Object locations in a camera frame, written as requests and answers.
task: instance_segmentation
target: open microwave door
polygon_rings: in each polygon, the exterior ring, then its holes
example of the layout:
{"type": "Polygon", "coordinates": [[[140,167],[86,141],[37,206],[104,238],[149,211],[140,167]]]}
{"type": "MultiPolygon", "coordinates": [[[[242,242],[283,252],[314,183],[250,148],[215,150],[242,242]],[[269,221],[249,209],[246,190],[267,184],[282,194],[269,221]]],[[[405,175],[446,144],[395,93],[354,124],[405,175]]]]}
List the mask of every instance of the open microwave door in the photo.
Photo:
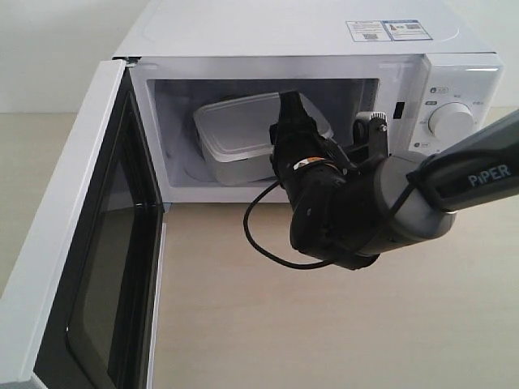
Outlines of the open microwave door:
{"type": "Polygon", "coordinates": [[[0,387],[145,387],[163,213],[126,63],[101,62],[0,299],[0,387]]]}

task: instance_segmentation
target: microwave top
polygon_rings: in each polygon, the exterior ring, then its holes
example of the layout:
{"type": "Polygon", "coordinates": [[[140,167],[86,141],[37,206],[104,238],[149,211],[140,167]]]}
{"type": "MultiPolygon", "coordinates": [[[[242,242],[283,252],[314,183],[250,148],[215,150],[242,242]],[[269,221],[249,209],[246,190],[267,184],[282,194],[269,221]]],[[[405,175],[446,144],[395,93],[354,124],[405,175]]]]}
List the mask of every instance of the microwave top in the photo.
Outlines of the microwave top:
{"type": "Polygon", "coordinates": [[[440,0],[152,0],[114,56],[425,53],[494,51],[440,0]]]}

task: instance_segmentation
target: microwave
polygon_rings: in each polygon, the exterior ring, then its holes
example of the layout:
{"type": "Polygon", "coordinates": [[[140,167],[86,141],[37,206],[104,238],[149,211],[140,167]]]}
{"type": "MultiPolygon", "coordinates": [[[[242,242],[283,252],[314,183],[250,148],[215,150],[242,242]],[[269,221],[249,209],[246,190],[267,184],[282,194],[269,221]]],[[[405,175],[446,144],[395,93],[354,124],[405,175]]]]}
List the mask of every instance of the microwave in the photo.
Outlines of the microwave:
{"type": "Polygon", "coordinates": [[[152,387],[163,213],[272,183],[216,180],[198,109],[298,90],[341,145],[377,111],[390,152],[430,155],[481,128],[502,73],[438,0],[152,0],[98,66],[0,298],[0,387],[152,387]]]}

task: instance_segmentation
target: microwave control panel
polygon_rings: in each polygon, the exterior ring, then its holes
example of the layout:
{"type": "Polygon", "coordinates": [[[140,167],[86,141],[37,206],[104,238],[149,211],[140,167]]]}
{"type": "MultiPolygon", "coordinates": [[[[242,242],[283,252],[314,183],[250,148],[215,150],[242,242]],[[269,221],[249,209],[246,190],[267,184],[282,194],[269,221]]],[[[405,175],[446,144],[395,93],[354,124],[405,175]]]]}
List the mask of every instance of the microwave control panel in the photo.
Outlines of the microwave control panel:
{"type": "Polygon", "coordinates": [[[441,152],[480,130],[503,64],[493,53],[427,54],[409,150],[441,152]]]}

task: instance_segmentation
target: container lid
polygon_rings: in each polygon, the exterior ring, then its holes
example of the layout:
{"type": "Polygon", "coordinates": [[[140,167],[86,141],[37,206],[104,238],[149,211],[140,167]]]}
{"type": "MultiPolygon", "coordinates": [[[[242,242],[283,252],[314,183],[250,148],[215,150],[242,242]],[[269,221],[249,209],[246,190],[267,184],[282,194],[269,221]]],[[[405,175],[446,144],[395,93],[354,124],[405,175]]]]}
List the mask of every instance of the container lid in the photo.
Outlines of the container lid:
{"type": "MultiPolygon", "coordinates": [[[[333,131],[323,114],[303,94],[301,102],[318,132],[331,138],[333,131]]],[[[279,93],[274,92],[205,105],[194,114],[200,140],[219,162],[268,155],[272,152],[268,131],[279,118],[280,104],[279,93]]]]}

